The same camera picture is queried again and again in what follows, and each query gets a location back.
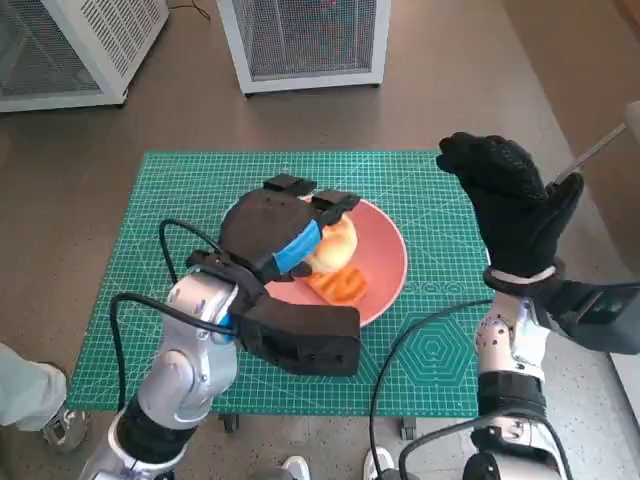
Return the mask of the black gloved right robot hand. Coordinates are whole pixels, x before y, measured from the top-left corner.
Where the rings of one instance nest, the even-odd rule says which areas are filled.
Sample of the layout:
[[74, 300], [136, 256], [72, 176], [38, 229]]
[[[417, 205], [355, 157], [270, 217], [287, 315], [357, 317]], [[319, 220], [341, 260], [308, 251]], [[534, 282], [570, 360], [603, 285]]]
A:
[[556, 273], [558, 242], [583, 193], [582, 175], [546, 185], [532, 156], [497, 135], [457, 132], [439, 149], [437, 165], [455, 175], [469, 197], [498, 275], [533, 283]]

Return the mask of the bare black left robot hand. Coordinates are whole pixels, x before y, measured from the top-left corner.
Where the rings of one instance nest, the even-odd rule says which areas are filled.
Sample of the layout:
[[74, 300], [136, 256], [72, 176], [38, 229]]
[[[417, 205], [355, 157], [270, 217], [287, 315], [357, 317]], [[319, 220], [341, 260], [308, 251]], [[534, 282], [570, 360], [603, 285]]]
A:
[[282, 279], [320, 244], [323, 228], [353, 210], [360, 197], [279, 174], [239, 198], [224, 216], [219, 246], [262, 283]]

